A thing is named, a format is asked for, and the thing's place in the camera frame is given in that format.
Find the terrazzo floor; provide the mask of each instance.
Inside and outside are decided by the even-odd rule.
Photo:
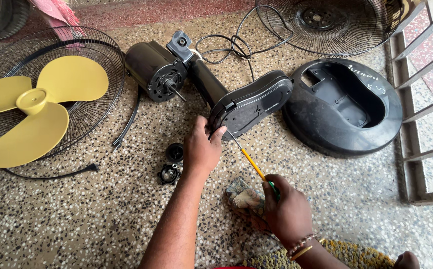
[[[206,34],[231,35],[243,13],[156,23],[106,31],[123,51],[137,42],[166,44],[176,30],[193,41]],[[257,17],[243,28],[252,48],[275,42]],[[386,73],[386,50],[352,59]],[[291,74],[315,57],[291,46],[255,55],[255,77],[281,69]],[[250,81],[245,61],[230,57],[212,66],[228,89]],[[111,143],[123,130],[136,98],[127,78],[108,120],[83,143],[55,158],[13,169],[26,175],[54,175],[98,162],[99,172],[59,180],[24,180],[0,170],[0,268],[134,268],[174,187],[160,185],[157,172],[165,148],[182,142],[197,114],[208,111],[191,84],[188,102],[154,103],[144,96],[123,147]],[[410,250],[422,268],[433,268],[433,206],[414,207],[399,195],[397,143],[359,159],[334,159],[298,141],[276,112],[240,138],[265,173],[279,173],[310,197],[313,227],[321,236],[374,247],[392,258]],[[221,161],[201,196],[195,267],[229,266],[279,248],[229,208],[225,189],[236,177],[261,190],[257,174],[234,143],[224,143]]]

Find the metal window grill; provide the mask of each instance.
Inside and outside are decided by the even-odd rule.
[[[426,7],[430,25],[406,45],[404,28]],[[421,152],[416,120],[433,112],[433,104],[419,111],[414,109],[411,85],[433,70],[433,61],[410,75],[409,54],[433,34],[433,0],[425,0],[416,6],[401,23],[390,40],[394,85],[401,98],[404,120],[400,131],[405,186],[409,202],[414,205],[433,205],[433,193],[428,192],[423,160],[433,157],[433,149]]]

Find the cable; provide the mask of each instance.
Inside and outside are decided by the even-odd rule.
[[[253,12],[255,9],[257,9],[257,8],[259,8],[259,7],[267,7],[267,8],[270,8],[270,9],[274,10],[274,11],[276,12],[276,14],[279,16],[279,18],[281,19],[281,21],[283,22],[284,27],[285,27],[288,31],[290,31],[291,34],[290,34],[290,36],[289,36],[288,38],[286,38],[285,40],[279,42],[278,44],[276,44],[276,45],[274,45],[274,46],[271,46],[271,47],[266,48],[266,49],[263,49],[263,50],[259,50],[259,51],[252,52],[252,51],[251,51],[251,48],[250,48],[249,45],[248,45],[248,43],[246,43],[246,42],[245,42],[245,41],[244,41],[244,40],[243,40],[243,39],[242,39],[238,34],[239,34],[240,30],[241,30],[241,27],[243,26],[243,23],[244,23],[244,22],[246,21],[246,19],[248,18],[249,14],[251,14],[251,12]],[[224,35],[221,35],[221,34],[210,34],[210,35],[206,35],[206,36],[202,37],[200,40],[198,40],[198,42],[197,42],[196,45],[195,45],[195,49],[196,49],[196,51],[199,53],[199,56],[201,56],[201,58],[203,58],[205,61],[209,62],[210,64],[220,64],[220,63],[222,63],[223,61],[225,61],[226,58],[228,58],[228,56],[230,56],[231,52],[235,53],[238,57],[244,58],[244,59],[246,59],[246,60],[248,61],[249,70],[251,71],[251,77],[252,77],[253,81],[255,81],[255,75],[254,75],[254,73],[253,73],[253,68],[251,67],[251,62],[250,62],[250,58],[251,58],[251,56],[253,56],[253,54],[257,54],[257,53],[261,53],[261,52],[266,52],[266,51],[272,50],[272,49],[274,49],[274,48],[276,48],[276,47],[278,47],[278,46],[281,46],[281,45],[285,44],[287,41],[289,41],[289,40],[293,37],[293,35],[294,35],[294,32],[293,32],[291,29],[288,28],[288,26],[286,25],[286,22],[283,20],[283,17],[281,16],[281,14],[279,14],[279,12],[278,12],[275,8],[273,8],[272,6],[268,6],[268,5],[259,5],[259,6],[254,7],[252,10],[250,10],[250,11],[245,15],[245,17],[244,17],[243,20],[241,21],[240,25],[238,26],[238,29],[237,29],[236,34],[234,34],[231,38],[229,38],[229,37],[227,37],[227,36],[224,36]],[[210,37],[220,37],[220,38],[224,38],[224,39],[228,40],[228,41],[231,43],[231,47],[230,47],[230,48],[218,48],[218,49],[212,49],[212,50],[209,50],[209,51],[206,51],[206,52],[200,52],[200,50],[198,49],[198,45],[199,45],[199,43],[200,43],[201,41],[207,39],[207,38],[210,38]],[[236,40],[237,40],[237,39],[238,39],[239,41],[241,41],[241,42],[246,46],[246,48],[248,49],[249,54],[246,54],[245,51],[244,51],[244,50],[243,50],[243,49],[242,49],[242,48],[241,48],[241,47],[236,43]],[[227,51],[228,53],[227,53],[226,56],[224,56],[221,60],[219,60],[219,61],[215,61],[215,62],[210,61],[210,60],[208,60],[206,57],[203,56],[203,55],[205,55],[205,54],[207,54],[207,53],[215,52],[215,51]]]
[[[31,180],[56,180],[56,179],[61,179],[61,178],[65,178],[65,177],[75,176],[75,175],[78,175],[78,174],[81,174],[81,173],[84,173],[84,172],[87,172],[87,171],[98,172],[100,170],[100,168],[98,167],[98,165],[96,163],[91,163],[90,165],[88,165],[84,169],[80,169],[78,171],[75,171],[75,172],[72,172],[72,173],[68,173],[68,174],[65,174],[65,175],[55,176],[55,177],[49,177],[49,178],[24,177],[24,176],[21,176],[21,175],[18,175],[16,173],[13,173],[13,172],[9,171],[9,169],[7,169],[7,168],[3,168],[2,170],[4,170],[5,172],[7,172],[7,173],[9,173],[9,174],[11,174],[13,176],[24,178],[24,179],[31,179]]]
[[[133,121],[135,120],[136,112],[138,111],[138,107],[140,106],[140,98],[142,96],[142,91],[143,91],[143,89],[139,86],[138,87],[138,95],[136,97],[135,108],[133,109],[132,116],[130,116],[130,119],[128,120],[128,123],[125,126],[125,129],[118,136],[118,138],[112,143],[112,145],[115,146],[115,149],[112,153],[116,152],[122,146],[122,141],[124,140],[125,135],[128,132],[128,130],[130,129],[130,126],[132,126]]]

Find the black wire fan guard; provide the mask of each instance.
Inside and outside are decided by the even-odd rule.
[[[255,0],[276,8],[294,31],[288,44],[303,51],[331,57],[349,57],[386,42],[397,29],[401,0]],[[290,32],[276,13],[258,7],[259,18],[277,38]]]
[[[65,40],[59,39],[56,33]],[[47,63],[70,55],[83,56],[100,64],[107,73],[109,86],[106,94],[95,101],[61,103],[69,113],[67,132],[52,150],[38,160],[56,156],[81,142],[113,109],[124,86],[123,53],[110,36],[81,26],[42,30],[0,50],[0,78],[28,76],[32,79],[33,88]],[[19,109],[0,113],[0,137],[25,117],[26,114]]]

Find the person's right hand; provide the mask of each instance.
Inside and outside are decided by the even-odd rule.
[[[311,207],[304,193],[293,188],[284,177],[266,175],[265,178],[281,192],[279,201],[276,201],[273,188],[268,182],[263,182],[266,221],[284,247],[290,249],[313,233]]]

